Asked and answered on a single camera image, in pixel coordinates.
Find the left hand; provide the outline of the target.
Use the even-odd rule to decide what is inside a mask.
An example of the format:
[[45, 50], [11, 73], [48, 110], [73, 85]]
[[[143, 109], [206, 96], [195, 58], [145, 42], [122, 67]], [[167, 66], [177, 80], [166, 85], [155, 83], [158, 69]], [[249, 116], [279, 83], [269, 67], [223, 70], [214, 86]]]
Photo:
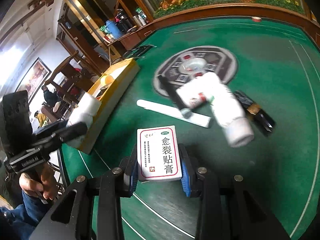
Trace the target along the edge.
[[54, 177], [54, 170], [47, 163], [42, 163], [35, 168], [36, 179], [30, 172], [22, 173], [19, 178], [21, 189], [29, 196], [39, 197], [40, 193], [46, 200], [54, 200], [57, 196], [57, 181]]

